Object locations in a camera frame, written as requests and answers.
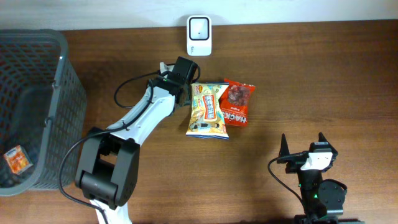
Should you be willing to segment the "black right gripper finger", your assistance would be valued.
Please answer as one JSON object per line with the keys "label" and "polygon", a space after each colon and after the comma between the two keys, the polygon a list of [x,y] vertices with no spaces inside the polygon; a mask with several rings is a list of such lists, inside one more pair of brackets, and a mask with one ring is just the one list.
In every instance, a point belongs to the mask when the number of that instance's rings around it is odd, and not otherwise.
{"label": "black right gripper finger", "polygon": [[287,138],[285,134],[282,134],[281,143],[280,143],[280,150],[279,150],[279,157],[288,156],[290,154],[289,147],[287,144]]}
{"label": "black right gripper finger", "polygon": [[326,137],[323,135],[322,132],[318,133],[318,143],[319,144],[328,144],[328,140],[326,139]]}

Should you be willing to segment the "yellow snack bag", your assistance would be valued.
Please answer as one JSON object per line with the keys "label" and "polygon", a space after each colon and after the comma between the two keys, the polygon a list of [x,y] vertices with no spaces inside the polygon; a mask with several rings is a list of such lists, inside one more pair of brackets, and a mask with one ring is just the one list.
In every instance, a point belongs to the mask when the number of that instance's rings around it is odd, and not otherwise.
{"label": "yellow snack bag", "polygon": [[227,88],[227,83],[192,84],[192,112],[187,136],[202,139],[229,139],[219,103]]}

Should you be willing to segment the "red Hacks candy bag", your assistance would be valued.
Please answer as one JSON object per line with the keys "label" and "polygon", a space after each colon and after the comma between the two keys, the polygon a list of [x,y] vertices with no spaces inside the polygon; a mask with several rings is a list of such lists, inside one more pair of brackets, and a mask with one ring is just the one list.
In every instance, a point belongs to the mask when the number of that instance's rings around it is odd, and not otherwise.
{"label": "red Hacks candy bag", "polygon": [[223,81],[228,84],[226,91],[220,98],[220,108],[225,123],[233,126],[247,126],[248,103],[256,87],[227,78]]}

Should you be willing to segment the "orange tissue pack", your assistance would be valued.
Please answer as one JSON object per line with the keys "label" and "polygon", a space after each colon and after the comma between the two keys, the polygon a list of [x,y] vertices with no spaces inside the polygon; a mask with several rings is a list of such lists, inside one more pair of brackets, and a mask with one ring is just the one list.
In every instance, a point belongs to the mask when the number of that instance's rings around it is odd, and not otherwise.
{"label": "orange tissue pack", "polygon": [[6,160],[11,172],[17,175],[21,175],[34,165],[21,145],[8,150],[3,155],[3,158]]}

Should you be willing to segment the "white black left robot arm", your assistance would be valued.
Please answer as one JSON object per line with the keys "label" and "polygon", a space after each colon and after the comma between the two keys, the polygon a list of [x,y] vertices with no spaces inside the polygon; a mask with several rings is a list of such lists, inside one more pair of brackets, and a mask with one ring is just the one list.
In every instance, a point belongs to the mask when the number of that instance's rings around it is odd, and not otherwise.
{"label": "white black left robot arm", "polygon": [[146,91],[129,112],[106,129],[92,128],[81,146],[75,185],[89,199],[100,223],[130,223],[127,202],[137,184],[140,148],[166,117],[189,105],[191,84],[201,75],[192,60],[179,57],[150,74]]}

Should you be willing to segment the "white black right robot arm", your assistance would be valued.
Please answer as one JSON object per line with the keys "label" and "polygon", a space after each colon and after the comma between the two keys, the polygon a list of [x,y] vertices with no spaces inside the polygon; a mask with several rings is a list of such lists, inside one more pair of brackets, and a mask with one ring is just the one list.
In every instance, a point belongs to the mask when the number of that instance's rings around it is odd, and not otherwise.
{"label": "white black right robot arm", "polygon": [[287,174],[297,174],[300,188],[300,202],[304,214],[294,216],[296,224],[350,224],[361,223],[358,219],[341,219],[343,204],[348,188],[345,184],[324,179],[322,174],[332,168],[338,151],[326,140],[322,133],[309,150],[291,154],[286,136],[281,137],[278,164],[285,164]]}

